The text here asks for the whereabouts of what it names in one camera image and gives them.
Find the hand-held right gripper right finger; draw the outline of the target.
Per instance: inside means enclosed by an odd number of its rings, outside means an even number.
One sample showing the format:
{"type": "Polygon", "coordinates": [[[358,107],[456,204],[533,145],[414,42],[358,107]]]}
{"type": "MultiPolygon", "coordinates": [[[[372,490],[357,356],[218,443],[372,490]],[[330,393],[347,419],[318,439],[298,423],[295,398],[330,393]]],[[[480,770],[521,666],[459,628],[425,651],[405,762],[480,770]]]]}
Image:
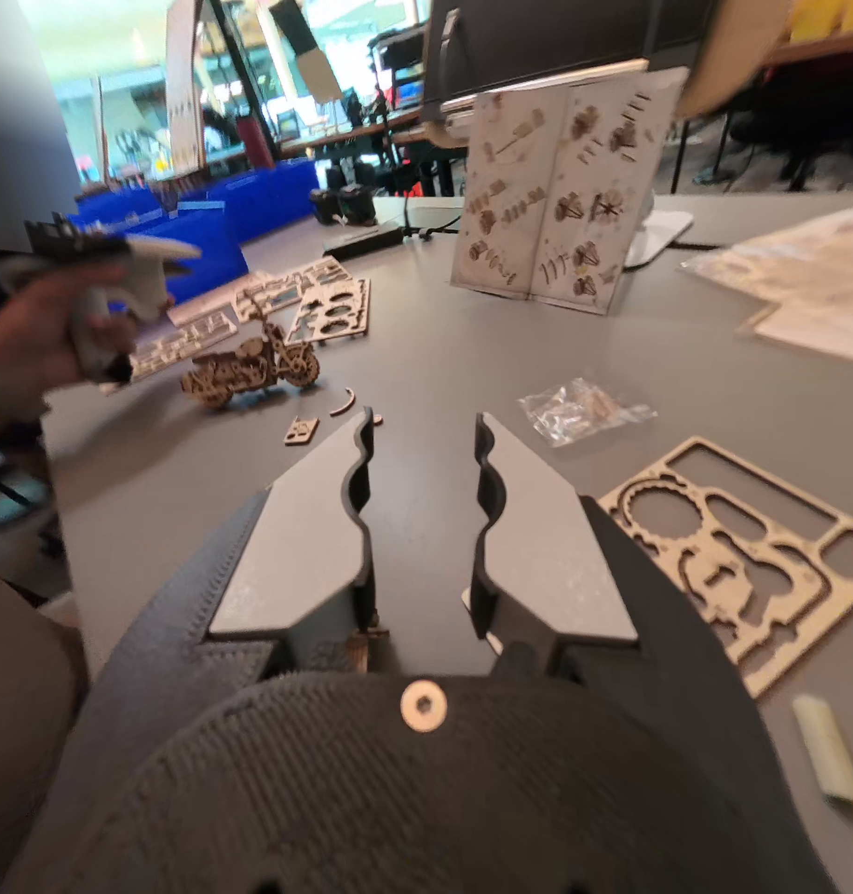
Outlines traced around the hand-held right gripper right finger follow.
{"type": "Polygon", "coordinates": [[[574,644],[631,648],[638,633],[575,487],[488,412],[477,414],[477,535],[462,601],[501,657],[515,645],[553,673],[574,644]]]}

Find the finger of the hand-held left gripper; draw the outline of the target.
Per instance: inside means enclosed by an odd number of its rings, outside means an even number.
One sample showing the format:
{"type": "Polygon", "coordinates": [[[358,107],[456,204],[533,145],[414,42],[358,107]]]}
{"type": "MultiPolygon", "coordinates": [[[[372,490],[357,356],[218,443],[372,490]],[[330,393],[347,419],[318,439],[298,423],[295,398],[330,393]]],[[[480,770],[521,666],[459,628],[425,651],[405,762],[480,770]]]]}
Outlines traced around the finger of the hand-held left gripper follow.
{"type": "Polygon", "coordinates": [[[201,250],[197,246],[180,240],[149,235],[127,235],[126,245],[136,265],[180,264],[201,258],[201,250]]]}
{"type": "Polygon", "coordinates": [[[154,322],[168,304],[166,279],[189,274],[190,268],[184,263],[126,264],[124,276],[112,288],[112,304],[141,322],[154,322]]]}

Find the wooden motorcycle model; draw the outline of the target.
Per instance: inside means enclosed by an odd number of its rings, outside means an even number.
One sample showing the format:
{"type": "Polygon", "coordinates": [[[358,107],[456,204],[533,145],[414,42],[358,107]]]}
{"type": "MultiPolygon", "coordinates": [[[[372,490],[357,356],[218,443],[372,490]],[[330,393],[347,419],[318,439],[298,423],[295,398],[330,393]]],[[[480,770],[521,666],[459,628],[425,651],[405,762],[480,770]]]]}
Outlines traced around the wooden motorcycle model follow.
{"type": "Polygon", "coordinates": [[[269,323],[258,302],[251,318],[262,325],[259,337],[243,341],[233,352],[212,352],[193,359],[182,376],[182,392],[204,408],[219,411],[237,395],[260,392],[286,381],[307,389],[321,368],[310,341],[289,342],[283,329],[269,323]]]}

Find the person's left forearm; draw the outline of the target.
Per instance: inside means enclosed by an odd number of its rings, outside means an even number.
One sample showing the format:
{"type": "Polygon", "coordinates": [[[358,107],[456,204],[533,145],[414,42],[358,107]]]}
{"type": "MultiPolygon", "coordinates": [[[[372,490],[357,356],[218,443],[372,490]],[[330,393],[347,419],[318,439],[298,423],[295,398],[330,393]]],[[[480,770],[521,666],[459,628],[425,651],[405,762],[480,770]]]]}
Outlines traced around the person's left forearm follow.
{"type": "Polygon", "coordinates": [[[49,411],[43,397],[24,391],[0,374],[0,434],[13,426],[34,426],[49,411]]]}

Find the person's left hand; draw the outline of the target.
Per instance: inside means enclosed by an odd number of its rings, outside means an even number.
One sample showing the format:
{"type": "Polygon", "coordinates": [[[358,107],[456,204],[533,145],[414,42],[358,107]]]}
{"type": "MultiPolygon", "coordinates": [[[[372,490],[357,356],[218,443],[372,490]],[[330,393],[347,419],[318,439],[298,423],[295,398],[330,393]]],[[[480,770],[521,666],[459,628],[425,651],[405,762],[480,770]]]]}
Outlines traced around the person's left hand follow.
{"type": "Polygon", "coordinates": [[[0,309],[0,374],[28,393],[84,384],[67,341],[72,299],[89,285],[114,285],[124,276],[117,263],[76,266],[46,275],[9,296],[0,309]]]}

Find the wooden sheet with round holes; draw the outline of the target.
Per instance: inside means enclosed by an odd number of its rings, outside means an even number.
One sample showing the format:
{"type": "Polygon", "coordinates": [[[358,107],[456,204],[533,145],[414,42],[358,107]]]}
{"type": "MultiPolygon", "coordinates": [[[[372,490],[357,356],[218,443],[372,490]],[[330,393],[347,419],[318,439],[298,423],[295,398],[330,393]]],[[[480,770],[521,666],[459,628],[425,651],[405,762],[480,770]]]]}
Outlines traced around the wooden sheet with round holes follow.
{"type": "Polygon", "coordinates": [[[287,332],[287,343],[315,344],[365,335],[370,298],[368,278],[344,278],[307,291],[287,332]]]}

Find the black charger blocks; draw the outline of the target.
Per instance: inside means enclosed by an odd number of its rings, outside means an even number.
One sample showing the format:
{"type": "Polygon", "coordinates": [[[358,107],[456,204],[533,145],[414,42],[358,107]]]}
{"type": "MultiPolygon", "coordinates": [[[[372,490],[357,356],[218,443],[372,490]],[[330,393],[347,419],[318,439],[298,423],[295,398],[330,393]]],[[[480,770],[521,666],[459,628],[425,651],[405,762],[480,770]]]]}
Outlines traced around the black charger blocks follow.
{"type": "Polygon", "coordinates": [[[361,185],[311,190],[309,204],[314,218],[324,226],[340,224],[369,227],[376,224],[372,193],[361,185]]]}

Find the flat black device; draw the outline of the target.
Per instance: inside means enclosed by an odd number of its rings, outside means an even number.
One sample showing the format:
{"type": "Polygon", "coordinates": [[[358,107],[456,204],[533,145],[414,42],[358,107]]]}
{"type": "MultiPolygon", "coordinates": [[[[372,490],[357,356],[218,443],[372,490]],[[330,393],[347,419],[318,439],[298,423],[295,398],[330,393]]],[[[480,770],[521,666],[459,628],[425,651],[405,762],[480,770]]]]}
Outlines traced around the flat black device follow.
{"type": "Polygon", "coordinates": [[[325,242],[322,257],[332,258],[342,263],[378,251],[394,249],[402,245],[405,238],[406,228],[404,226],[377,226],[358,231],[340,240],[334,240],[332,243],[325,242]]]}

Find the small punched wooden sheet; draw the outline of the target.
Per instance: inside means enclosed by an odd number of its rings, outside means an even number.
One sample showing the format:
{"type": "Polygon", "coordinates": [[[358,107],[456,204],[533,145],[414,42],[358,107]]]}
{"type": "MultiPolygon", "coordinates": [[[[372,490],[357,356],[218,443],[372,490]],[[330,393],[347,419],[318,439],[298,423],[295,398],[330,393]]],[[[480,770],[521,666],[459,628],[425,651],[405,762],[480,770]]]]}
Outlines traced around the small punched wooden sheet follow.
{"type": "Polygon", "coordinates": [[[731,633],[723,649],[753,699],[765,695],[853,611],[853,575],[826,553],[853,535],[853,517],[777,475],[699,436],[600,498],[600,506],[649,552],[704,622],[731,633]],[[823,517],[820,535],[801,535],[723,486],[677,471],[701,451],[823,517]],[[685,501],[697,526],[684,535],[653,532],[635,512],[639,497],[660,493],[685,501]]]}

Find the pale wax stick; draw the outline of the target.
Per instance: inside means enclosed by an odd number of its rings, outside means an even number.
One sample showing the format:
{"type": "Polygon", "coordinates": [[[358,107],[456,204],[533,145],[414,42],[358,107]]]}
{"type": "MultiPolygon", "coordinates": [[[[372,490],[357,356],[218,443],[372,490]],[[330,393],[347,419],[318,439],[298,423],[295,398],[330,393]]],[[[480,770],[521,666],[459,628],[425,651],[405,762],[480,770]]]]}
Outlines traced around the pale wax stick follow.
{"type": "Polygon", "coordinates": [[[801,694],[793,699],[792,709],[822,796],[853,806],[853,760],[831,706],[801,694]]]}

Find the white monitor stand base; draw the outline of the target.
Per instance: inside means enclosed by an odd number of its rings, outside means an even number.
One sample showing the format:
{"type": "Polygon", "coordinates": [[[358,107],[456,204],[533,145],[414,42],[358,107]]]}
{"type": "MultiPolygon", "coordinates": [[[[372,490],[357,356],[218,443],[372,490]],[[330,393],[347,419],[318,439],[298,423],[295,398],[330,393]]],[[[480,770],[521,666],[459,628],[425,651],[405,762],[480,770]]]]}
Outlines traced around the white monitor stand base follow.
{"type": "Polygon", "coordinates": [[[656,192],[650,189],[644,197],[623,269],[631,271],[652,263],[693,222],[694,215],[687,211],[657,208],[656,192]]]}

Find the folded instruction booklet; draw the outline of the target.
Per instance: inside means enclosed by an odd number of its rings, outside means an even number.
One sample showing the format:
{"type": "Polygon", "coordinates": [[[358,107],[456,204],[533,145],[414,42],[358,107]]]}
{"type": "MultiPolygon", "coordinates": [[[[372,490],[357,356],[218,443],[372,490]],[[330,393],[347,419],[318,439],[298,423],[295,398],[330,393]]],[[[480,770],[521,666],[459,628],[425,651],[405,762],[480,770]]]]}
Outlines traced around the folded instruction booklet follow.
{"type": "Polygon", "coordinates": [[[452,285],[605,316],[686,67],[478,94],[452,285]]]}

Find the plastic-wrapped printed paper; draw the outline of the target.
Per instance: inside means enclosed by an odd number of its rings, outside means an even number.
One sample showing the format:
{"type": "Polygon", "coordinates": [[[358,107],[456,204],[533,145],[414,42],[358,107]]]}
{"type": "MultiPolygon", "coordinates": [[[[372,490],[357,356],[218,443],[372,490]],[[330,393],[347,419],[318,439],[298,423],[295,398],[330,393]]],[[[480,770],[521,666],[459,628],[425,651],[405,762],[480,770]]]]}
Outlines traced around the plastic-wrapped printed paper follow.
{"type": "Polygon", "coordinates": [[[697,255],[680,267],[778,306],[853,312],[853,207],[697,255]]]}

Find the brown cardboard panel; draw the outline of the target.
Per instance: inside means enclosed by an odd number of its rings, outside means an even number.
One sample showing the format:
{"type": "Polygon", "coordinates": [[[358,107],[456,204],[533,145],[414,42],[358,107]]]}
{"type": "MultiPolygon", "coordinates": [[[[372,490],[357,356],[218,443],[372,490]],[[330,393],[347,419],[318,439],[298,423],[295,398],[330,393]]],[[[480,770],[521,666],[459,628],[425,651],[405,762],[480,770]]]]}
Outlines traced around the brown cardboard panel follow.
{"type": "Polygon", "coordinates": [[[789,22],[791,1],[715,3],[697,61],[673,118],[709,115],[733,99],[763,67],[789,22]]]}

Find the yellow boxes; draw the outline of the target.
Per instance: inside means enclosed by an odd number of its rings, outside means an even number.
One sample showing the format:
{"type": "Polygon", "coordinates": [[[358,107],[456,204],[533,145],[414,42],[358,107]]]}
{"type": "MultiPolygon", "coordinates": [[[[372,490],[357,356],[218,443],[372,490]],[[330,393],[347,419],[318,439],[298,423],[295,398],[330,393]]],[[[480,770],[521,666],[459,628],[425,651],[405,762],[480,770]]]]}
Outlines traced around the yellow boxes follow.
{"type": "Polygon", "coordinates": [[[797,1],[789,24],[790,43],[808,43],[853,34],[853,1],[797,1]]]}

